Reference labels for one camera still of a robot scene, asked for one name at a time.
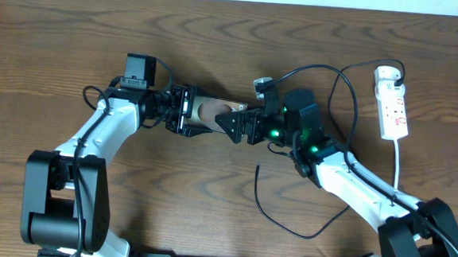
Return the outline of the Galaxy smartphone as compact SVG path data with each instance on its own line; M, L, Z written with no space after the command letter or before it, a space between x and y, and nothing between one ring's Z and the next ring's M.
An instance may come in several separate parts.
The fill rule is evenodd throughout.
M216 132L224 133L224 130L215 122L215 116L236 111L245 111L248 105L245 103L231 102L226 99L208 98L196 96L192 107L192 115L187 123L196 127L206 127Z

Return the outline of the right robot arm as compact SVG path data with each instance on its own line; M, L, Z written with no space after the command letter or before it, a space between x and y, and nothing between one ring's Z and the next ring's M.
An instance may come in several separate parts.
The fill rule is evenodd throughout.
M217 115L215 122L235 143L263 140L290 148L297 172L342 199L377 233L380 255L366 257L458 257L458 224L450 207L397 191L357 162L324 133L314 94L293 89L283 99L267 90L263 107Z

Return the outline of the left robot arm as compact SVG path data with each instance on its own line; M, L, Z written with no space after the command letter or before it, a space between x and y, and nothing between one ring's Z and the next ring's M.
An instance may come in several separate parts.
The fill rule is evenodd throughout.
M174 84L152 91L146 83L98 90L94 114L68 141L27 158L21 207L24 242L54 249L60 257L137 257L129 242L109 228L107 167L120 146L145 120L164 122L191 137L186 121L199 88Z

